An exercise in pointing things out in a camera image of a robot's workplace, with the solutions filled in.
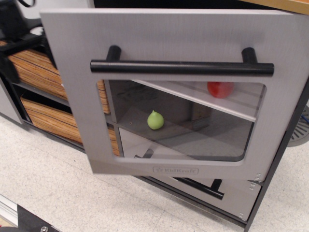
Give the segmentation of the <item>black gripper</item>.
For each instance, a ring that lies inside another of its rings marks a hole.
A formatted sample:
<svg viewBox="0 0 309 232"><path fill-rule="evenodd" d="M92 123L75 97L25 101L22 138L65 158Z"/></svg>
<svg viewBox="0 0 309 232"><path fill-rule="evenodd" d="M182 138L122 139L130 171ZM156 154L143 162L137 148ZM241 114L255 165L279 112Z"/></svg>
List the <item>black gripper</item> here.
<svg viewBox="0 0 309 232"><path fill-rule="evenodd" d="M43 31L41 35L30 33L32 29L41 26L39 18L27 19L17 16L0 18L0 39L7 42L0 47L0 73L10 83L19 83L20 79L8 56L37 46L43 46L47 55L51 55L45 32Z"/></svg>

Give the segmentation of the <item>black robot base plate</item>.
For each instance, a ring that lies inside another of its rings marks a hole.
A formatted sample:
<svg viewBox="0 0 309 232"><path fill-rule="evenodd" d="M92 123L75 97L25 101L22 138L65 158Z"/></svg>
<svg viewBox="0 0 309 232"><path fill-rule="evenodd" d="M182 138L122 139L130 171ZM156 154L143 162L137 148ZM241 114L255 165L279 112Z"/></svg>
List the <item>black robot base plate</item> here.
<svg viewBox="0 0 309 232"><path fill-rule="evenodd" d="M27 209L17 205L17 227L1 227L1 232L59 232L59 230Z"/></svg>

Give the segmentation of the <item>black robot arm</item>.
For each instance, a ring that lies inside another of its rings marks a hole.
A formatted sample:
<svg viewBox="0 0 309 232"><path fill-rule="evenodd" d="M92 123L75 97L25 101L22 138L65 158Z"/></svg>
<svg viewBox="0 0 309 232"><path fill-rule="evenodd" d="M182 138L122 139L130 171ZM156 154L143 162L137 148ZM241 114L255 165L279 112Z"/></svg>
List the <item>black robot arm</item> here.
<svg viewBox="0 0 309 232"><path fill-rule="evenodd" d="M24 17L19 3L29 8L35 6L36 1L31 4L24 0L2 0L0 2L0 40L7 43L0 47L0 74L11 83L19 83L20 80L9 56L38 45L42 45L45 49L49 48L44 31L41 35L30 35L32 29L42 26L41 19Z"/></svg>

